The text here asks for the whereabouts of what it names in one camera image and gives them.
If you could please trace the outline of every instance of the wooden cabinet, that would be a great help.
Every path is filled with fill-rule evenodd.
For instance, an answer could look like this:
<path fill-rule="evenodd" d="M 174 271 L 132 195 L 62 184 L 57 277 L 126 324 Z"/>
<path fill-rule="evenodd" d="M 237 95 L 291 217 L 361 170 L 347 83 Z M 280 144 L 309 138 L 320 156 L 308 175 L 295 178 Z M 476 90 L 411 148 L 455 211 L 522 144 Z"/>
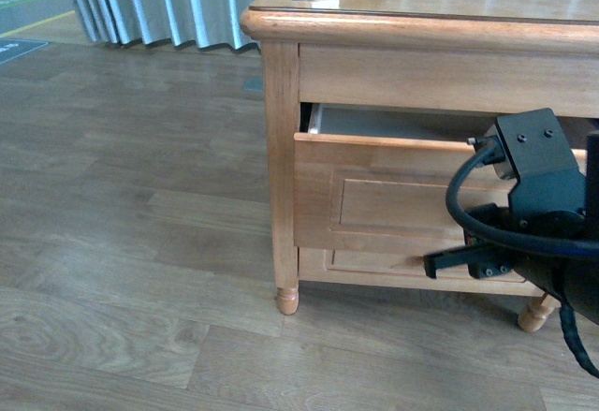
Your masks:
<path fill-rule="evenodd" d="M 351 104 L 491 117 L 549 107 L 558 116 L 597 118 L 597 3 L 255 0 L 241 22 L 262 41 L 281 310 L 296 311 L 300 278 L 540 294 L 515 275 L 476 281 L 456 269 L 438 280 L 423 276 L 423 254 L 461 243 L 443 195 L 472 153 L 463 139 L 302 134 L 300 107 Z M 492 171 L 475 172 L 462 199 L 466 206 L 502 203 L 509 187 Z M 554 306 L 536 301 L 521 322 L 538 328 Z"/>

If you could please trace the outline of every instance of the robotic arm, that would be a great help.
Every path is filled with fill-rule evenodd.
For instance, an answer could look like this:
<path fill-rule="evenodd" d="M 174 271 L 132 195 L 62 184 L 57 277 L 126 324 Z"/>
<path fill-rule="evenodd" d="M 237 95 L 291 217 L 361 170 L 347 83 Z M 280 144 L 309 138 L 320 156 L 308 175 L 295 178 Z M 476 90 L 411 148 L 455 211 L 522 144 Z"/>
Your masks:
<path fill-rule="evenodd" d="M 599 132 L 588 136 L 587 177 L 550 109 L 497 118 L 475 154 L 458 170 L 446 207 L 464 229 L 463 247 L 427 254 L 425 271 L 467 264 L 484 279 L 512 269 L 562 303 L 564 339 L 581 367 L 599 377 L 577 334 L 574 311 L 599 325 Z M 502 179 L 517 179 L 508 207 L 465 211 L 460 187 L 476 167 L 492 164 Z"/>

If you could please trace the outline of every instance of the floor plank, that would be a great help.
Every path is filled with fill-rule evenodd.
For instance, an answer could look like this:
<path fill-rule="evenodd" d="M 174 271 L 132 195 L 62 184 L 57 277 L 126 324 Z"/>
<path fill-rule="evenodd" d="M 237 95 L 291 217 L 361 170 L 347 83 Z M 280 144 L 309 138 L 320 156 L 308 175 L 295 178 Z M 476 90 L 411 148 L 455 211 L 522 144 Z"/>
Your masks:
<path fill-rule="evenodd" d="M 218 327 L 189 389 L 282 410 L 545 410 L 534 385 Z"/>
<path fill-rule="evenodd" d="M 152 217 L 195 227 L 270 235 L 268 204 L 174 191 L 157 191 L 150 199 Z"/>
<path fill-rule="evenodd" d="M 185 389 L 208 325 L 0 287 L 0 353 Z"/>
<path fill-rule="evenodd" d="M 599 401 L 595 394 L 556 388 L 541 388 L 547 411 L 596 411 Z"/>
<path fill-rule="evenodd" d="M 67 244 L 37 257 L 15 287 L 159 316 L 279 336 L 283 316 L 270 282 L 218 275 Z"/>
<path fill-rule="evenodd" d="M 122 375 L 6 355 L 0 355 L 0 408 L 21 411 L 265 411 L 265 408 Z"/>

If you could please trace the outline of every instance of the turned wooden leg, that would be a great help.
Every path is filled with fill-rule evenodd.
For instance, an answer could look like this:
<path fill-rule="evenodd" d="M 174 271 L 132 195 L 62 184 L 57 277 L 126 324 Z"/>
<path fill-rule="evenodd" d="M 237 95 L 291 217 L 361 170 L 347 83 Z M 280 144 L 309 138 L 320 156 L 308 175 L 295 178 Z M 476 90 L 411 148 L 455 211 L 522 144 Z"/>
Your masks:
<path fill-rule="evenodd" d="M 299 298 L 300 296 L 296 287 L 279 287 L 277 294 L 277 304 L 279 305 L 281 313 L 289 316 L 293 315 L 296 311 L 298 311 Z"/>
<path fill-rule="evenodd" d="M 293 136 L 300 128 L 298 43 L 265 41 L 262 65 L 277 303 L 284 315 L 293 315 L 298 309 L 299 284 L 298 248 L 293 234 Z"/>
<path fill-rule="evenodd" d="M 560 306 L 560 302 L 549 294 L 533 297 L 518 317 L 518 325 L 524 331 L 534 333 L 543 327 L 553 310 Z"/>

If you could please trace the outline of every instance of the drawer front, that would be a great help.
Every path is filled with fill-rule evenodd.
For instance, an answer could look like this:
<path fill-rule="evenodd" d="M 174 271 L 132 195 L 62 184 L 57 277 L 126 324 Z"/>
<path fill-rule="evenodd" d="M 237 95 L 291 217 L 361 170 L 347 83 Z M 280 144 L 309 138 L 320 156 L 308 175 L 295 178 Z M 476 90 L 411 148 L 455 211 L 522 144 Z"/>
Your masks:
<path fill-rule="evenodd" d="M 465 143 L 297 134 L 295 144 L 297 246 L 420 257 L 463 244 L 445 191 L 472 154 Z M 512 185 L 477 169 L 460 202 L 505 205 Z"/>

